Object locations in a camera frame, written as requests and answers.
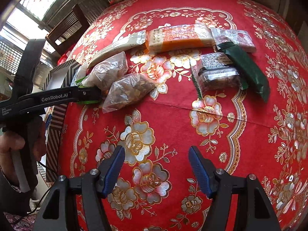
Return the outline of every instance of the blue gripper pad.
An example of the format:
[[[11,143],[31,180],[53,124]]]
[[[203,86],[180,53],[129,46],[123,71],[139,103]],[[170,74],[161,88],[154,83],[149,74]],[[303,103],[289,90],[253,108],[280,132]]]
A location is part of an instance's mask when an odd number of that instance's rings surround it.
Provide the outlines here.
[[[199,150],[196,147],[191,146],[188,151],[188,159],[197,178],[202,193],[206,194],[206,196],[211,199],[213,192],[210,188],[210,178],[206,173],[206,170],[201,161],[201,159],[203,159],[203,156],[200,154]]]
[[[107,197],[113,191],[113,188],[118,180],[118,176],[120,174],[120,170],[122,168],[124,159],[125,159],[125,150],[122,146],[117,146],[120,150],[116,154],[110,168],[105,176],[104,180],[104,189],[102,194],[104,197]]]

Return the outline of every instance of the human hand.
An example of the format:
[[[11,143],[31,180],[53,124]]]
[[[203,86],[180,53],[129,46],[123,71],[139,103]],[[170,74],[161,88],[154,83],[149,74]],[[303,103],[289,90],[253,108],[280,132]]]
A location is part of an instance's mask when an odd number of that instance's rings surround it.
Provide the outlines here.
[[[33,145],[33,155],[37,161],[46,154],[45,123],[42,121],[38,139]],[[7,131],[0,136],[0,165],[5,177],[15,186],[19,185],[18,178],[14,169],[10,150],[20,150],[24,147],[25,140],[18,134]]]

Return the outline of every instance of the metal mesh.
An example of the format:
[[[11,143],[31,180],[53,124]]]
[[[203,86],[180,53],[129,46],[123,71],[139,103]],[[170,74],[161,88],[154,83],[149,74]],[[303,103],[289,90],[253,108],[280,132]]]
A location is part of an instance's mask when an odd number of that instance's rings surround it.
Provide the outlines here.
[[[21,52],[0,41],[0,67],[16,74],[22,56]]]

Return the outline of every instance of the plastic wrapper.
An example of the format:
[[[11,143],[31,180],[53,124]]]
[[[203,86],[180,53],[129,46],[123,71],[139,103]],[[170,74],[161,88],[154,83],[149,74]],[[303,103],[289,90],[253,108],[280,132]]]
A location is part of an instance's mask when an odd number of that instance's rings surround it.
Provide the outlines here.
[[[125,75],[127,69],[125,52],[121,52],[96,65],[81,83],[85,87],[97,86],[104,93]]]
[[[253,44],[252,39],[247,31],[237,29],[211,28],[211,32],[215,39],[216,45],[231,41],[234,44],[238,44],[245,52],[256,52],[256,47]]]
[[[83,64],[82,66],[79,67],[79,69],[77,70],[77,72],[75,73],[72,82],[70,84],[71,87],[73,86],[78,86],[80,84],[80,82],[78,82],[81,78],[86,76],[86,72],[87,72],[87,63]]]
[[[240,46],[230,41],[221,43],[218,47],[232,60],[233,65],[245,77],[249,86],[260,94],[264,102],[267,102],[270,96],[269,81],[250,56]]]
[[[134,47],[141,46],[145,43],[146,40],[146,31],[142,30],[136,33],[131,34],[130,36],[126,36],[121,40],[113,42],[112,44],[108,45],[107,47],[101,49],[97,52],[91,62],[88,65],[88,68],[95,66],[96,64],[104,61],[105,59],[118,54],[122,51],[126,51],[132,49]]]
[[[154,53],[214,45],[211,31],[204,24],[184,24],[156,28],[147,32],[146,46]]]
[[[233,62],[224,53],[200,56],[200,60],[192,67],[192,72],[202,96],[205,96],[207,90],[222,89],[228,86],[242,87],[238,71],[229,66],[230,64]]]
[[[132,73],[114,82],[102,105],[103,113],[121,109],[141,100],[157,82],[144,75]]]

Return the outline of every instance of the orange cracker package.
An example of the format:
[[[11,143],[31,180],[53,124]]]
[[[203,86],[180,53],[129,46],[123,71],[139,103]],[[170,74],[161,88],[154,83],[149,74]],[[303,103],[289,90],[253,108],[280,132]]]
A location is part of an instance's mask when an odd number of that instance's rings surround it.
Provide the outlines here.
[[[184,24],[156,28],[147,32],[146,46],[154,53],[214,45],[211,31],[204,24]]]

